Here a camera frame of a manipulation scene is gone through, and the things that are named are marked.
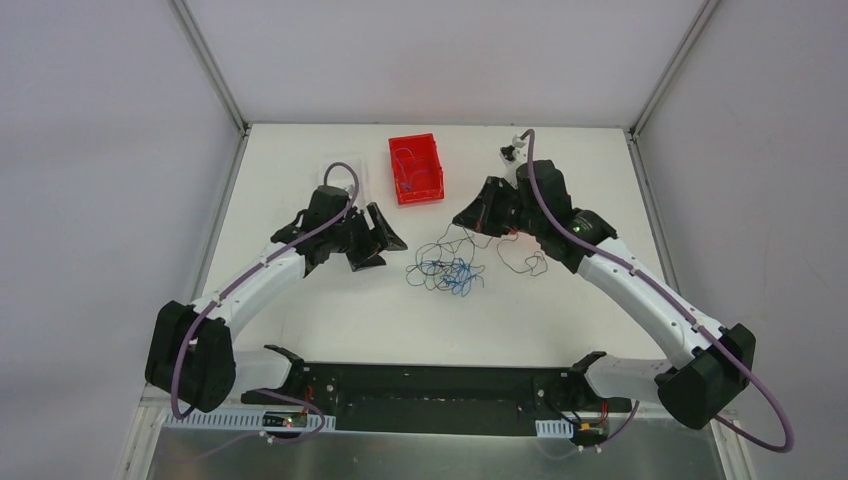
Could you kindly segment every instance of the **white wall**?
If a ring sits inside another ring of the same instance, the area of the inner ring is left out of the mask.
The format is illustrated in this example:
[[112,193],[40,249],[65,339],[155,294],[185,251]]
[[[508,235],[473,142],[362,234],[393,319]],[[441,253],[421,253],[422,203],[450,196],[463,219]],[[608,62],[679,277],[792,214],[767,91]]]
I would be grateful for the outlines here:
[[702,0],[190,0],[250,121],[632,124]]
[[164,0],[2,2],[0,45],[0,478],[111,478],[235,129]]
[[[642,135],[681,289],[757,335],[798,433],[760,478],[845,478],[848,3],[731,0]],[[753,389],[747,427],[781,441]]]

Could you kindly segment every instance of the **red plastic bin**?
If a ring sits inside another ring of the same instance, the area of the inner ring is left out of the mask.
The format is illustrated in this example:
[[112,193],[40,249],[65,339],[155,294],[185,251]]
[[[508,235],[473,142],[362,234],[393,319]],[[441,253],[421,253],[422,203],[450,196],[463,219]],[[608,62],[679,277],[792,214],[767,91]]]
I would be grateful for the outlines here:
[[432,133],[389,139],[398,204],[445,198],[442,164]]

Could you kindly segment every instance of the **red container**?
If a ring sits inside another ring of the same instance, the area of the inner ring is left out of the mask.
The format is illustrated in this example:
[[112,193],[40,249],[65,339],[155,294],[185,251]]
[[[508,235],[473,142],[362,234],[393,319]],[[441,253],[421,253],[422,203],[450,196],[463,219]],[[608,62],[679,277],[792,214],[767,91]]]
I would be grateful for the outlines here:
[[389,139],[398,204],[445,198],[442,164],[432,133]]

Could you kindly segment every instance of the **white tabletop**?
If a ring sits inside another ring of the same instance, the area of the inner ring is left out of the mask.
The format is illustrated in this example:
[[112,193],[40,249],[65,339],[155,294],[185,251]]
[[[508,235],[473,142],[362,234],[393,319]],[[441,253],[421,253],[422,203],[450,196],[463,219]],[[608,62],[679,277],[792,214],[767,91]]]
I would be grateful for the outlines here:
[[[380,206],[409,245],[384,252],[388,265],[352,273],[334,255],[272,301],[236,341],[237,349],[283,346],[307,361],[486,366],[568,366],[594,350],[658,358],[659,348],[612,300],[564,266],[529,278],[501,264],[493,242],[477,252],[485,286],[466,297],[411,287],[406,267],[465,208],[487,175],[502,175],[498,149],[521,127],[424,125],[254,125],[215,248],[205,291],[251,261],[270,236],[309,203],[329,158],[358,156],[366,199]],[[445,199],[398,207],[388,142],[433,133]],[[538,128],[536,156],[565,174],[576,207],[602,215],[642,262],[659,260],[624,134],[616,129]],[[537,249],[525,237],[507,259]]]

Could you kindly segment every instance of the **robotic arm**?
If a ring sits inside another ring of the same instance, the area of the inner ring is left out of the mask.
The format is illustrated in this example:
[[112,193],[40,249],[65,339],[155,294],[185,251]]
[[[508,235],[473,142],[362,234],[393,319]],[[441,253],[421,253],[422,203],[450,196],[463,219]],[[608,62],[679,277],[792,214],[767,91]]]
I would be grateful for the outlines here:
[[[698,311],[651,273],[598,214],[574,208],[562,172],[550,160],[533,162],[538,193],[545,207],[578,240],[626,259],[631,269],[564,237],[545,215],[531,184],[524,147],[514,138],[501,149],[504,178],[490,176],[482,191],[453,219],[455,225],[499,237],[513,231],[533,235],[542,250],[569,271],[596,285],[618,303],[656,341],[667,358],[635,360],[594,352],[569,372],[570,388],[588,389],[601,398],[625,397],[660,403],[683,425],[700,429],[747,385],[748,379],[696,326],[668,301],[689,310],[748,369],[755,339],[741,324],[725,328]],[[658,292],[642,277],[661,286]]]
[[[281,387],[292,364],[303,361],[273,345],[233,351],[233,342],[245,325],[331,253],[344,253],[356,272],[385,265],[379,255],[383,250],[407,248],[375,203],[366,207],[373,228],[369,228],[362,211],[348,205],[352,205],[352,199],[345,190],[319,186],[309,207],[274,233],[259,256],[226,282],[226,287],[189,305],[172,301],[162,307],[145,368],[146,380],[171,392],[177,375],[179,399],[202,412],[214,410],[229,395]],[[337,216],[337,221],[329,223]],[[295,248],[286,250],[286,245]],[[195,327],[180,362],[183,339],[198,321],[199,327]]]

